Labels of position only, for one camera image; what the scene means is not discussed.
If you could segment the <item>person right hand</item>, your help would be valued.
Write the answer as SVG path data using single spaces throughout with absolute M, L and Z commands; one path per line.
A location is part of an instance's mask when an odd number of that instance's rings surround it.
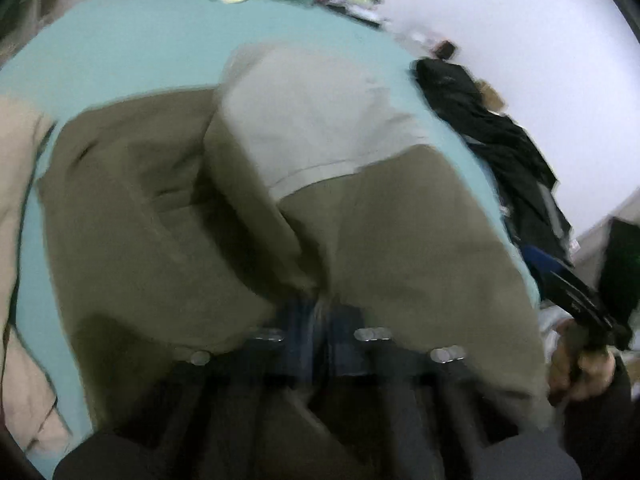
M 611 385 L 615 374 L 615 356 L 604 348 L 588 352 L 578 344 L 584 330 L 572 318 L 555 326 L 559 338 L 548 368 L 550 394 L 569 401 L 585 401 L 600 396 Z

